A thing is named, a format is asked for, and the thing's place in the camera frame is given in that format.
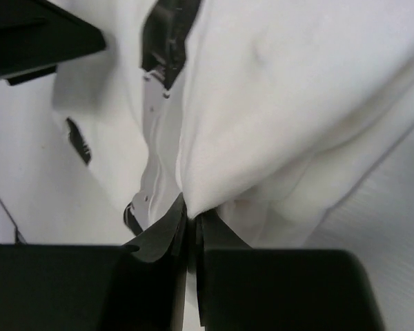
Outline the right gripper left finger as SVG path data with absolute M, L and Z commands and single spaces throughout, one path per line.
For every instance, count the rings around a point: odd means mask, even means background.
M 0 244 L 0 330 L 180 330 L 186 206 L 124 245 Z

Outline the white t shirt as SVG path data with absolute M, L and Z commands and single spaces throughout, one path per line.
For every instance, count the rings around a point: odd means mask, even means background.
M 0 82 L 0 199 L 26 241 L 119 243 L 178 194 L 258 246 L 298 245 L 414 125 L 414 1 L 204 1 L 164 94 L 152 1 L 61 1 L 108 48 Z

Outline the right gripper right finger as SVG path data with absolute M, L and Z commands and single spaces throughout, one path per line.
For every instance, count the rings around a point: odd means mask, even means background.
M 364 267 L 345 250 L 257 249 L 211 210 L 195 219 L 206 330 L 383 330 Z

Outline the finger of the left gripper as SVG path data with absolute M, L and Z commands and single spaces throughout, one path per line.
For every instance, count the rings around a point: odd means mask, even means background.
M 100 29 L 49 1 L 0 1 L 0 80 L 11 86 L 105 49 Z

